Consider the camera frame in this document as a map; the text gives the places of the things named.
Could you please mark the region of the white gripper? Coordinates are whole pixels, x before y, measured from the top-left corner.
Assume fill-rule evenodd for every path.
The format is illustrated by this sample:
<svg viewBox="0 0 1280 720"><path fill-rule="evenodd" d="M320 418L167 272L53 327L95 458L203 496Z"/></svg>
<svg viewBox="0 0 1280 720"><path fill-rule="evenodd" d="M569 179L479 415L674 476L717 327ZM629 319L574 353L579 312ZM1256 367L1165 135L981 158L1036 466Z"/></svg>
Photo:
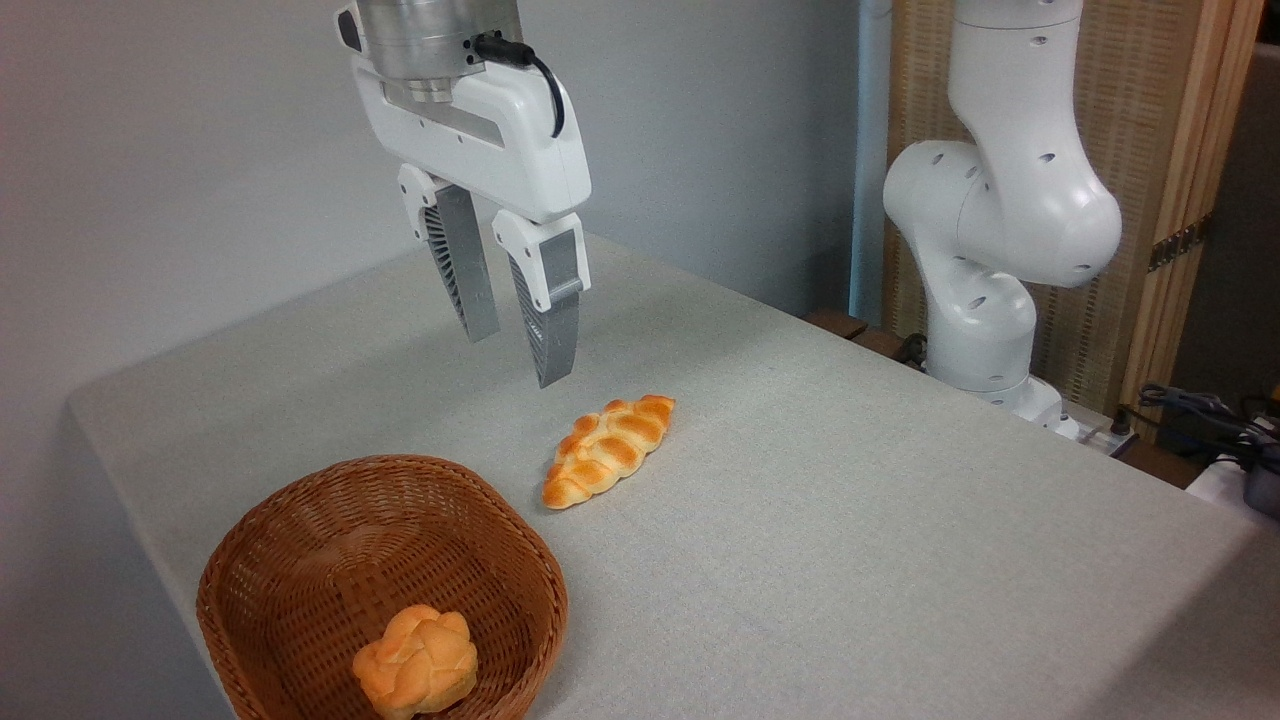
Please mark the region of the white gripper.
<svg viewBox="0 0 1280 720"><path fill-rule="evenodd" d="M509 258L538 384L566 378L591 288L572 211L593 184L568 92L525 44L518 8L346 5L335 32L372 132L404 161L410 228L468 341L499 331L475 193L503 208L492 228Z"/></svg>

